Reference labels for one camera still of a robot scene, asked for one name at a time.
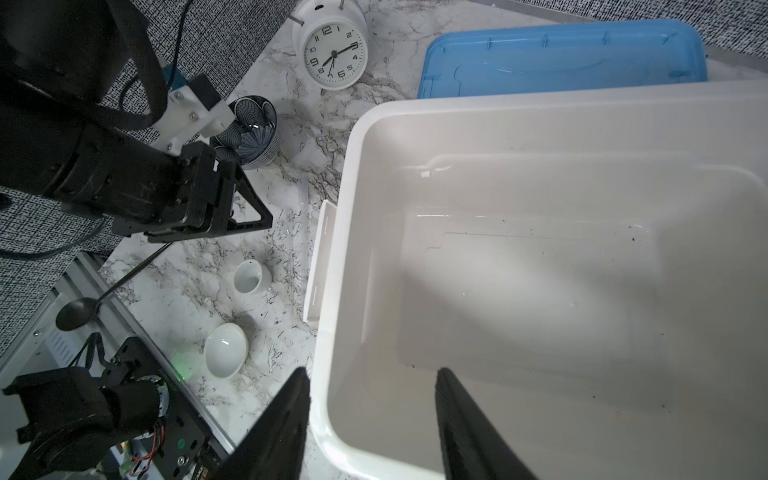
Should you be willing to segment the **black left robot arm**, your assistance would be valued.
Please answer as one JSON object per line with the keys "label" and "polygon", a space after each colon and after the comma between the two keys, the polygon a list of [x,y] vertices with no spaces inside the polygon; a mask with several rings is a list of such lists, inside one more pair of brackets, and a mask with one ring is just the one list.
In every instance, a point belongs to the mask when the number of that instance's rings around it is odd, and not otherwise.
{"label": "black left robot arm", "polygon": [[[112,218],[119,235],[175,242],[271,228],[273,217],[235,160],[207,139],[235,116],[205,75],[165,69],[129,1],[5,1],[1,5],[1,183]],[[208,432],[145,343],[112,359],[99,333],[62,368],[16,377],[24,453],[16,479],[82,473],[115,447],[128,473],[179,479]]]}

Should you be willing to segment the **white plastic storage bin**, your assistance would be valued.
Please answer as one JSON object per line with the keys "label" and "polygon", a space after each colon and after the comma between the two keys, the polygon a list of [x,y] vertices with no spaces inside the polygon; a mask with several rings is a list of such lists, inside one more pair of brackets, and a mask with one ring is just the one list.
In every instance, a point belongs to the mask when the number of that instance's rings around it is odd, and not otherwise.
{"label": "white plastic storage bin", "polygon": [[354,125],[310,426],[443,475],[449,368],[542,479],[767,475],[767,84],[397,101]]}

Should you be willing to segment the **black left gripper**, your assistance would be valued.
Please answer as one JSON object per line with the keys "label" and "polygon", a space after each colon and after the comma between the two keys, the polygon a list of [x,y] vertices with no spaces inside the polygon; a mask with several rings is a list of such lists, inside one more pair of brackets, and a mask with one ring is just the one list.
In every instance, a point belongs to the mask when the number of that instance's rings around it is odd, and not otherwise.
{"label": "black left gripper", "polygon": [[[183,147],[162,174],[146,218],[117,217],[112,232],[123,237],[143,235],[151,243],[171,243],[269,230],[273,215],[238,164],[221,164],[214,149],[195,142]],[[237,222],[232,204],[239,195],[258,214]]]}

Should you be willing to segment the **small white ceramic dish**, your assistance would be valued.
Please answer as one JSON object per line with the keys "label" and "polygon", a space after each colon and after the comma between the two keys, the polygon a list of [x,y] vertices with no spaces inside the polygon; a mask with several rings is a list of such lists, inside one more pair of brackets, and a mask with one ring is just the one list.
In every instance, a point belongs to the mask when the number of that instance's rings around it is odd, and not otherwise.
{"label": "small white ceramic dish", "polygon": [[243,261],[235,270],[233,285],[237,293],[259,294],[266,292],[272,284],[270,270],[253,259]]}

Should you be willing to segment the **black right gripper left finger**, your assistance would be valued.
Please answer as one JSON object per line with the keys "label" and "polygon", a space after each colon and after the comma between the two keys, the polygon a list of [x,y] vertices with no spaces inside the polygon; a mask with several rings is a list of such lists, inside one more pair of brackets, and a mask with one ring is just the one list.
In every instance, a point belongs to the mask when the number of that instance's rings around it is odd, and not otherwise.
{"label": "black right gripper left finger", "polygon": [[214,479],[298,479],[306,446],[310,380],[296,368]]}

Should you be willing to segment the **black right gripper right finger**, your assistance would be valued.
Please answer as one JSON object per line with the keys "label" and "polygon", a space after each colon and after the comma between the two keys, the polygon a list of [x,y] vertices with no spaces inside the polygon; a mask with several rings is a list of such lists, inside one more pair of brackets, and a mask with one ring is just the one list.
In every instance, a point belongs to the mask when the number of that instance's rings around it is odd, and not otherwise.
{"label": "black right gripper right finger", "polygon": [[437,372],[435,404],[447,479],[533,479],[456,375]]}

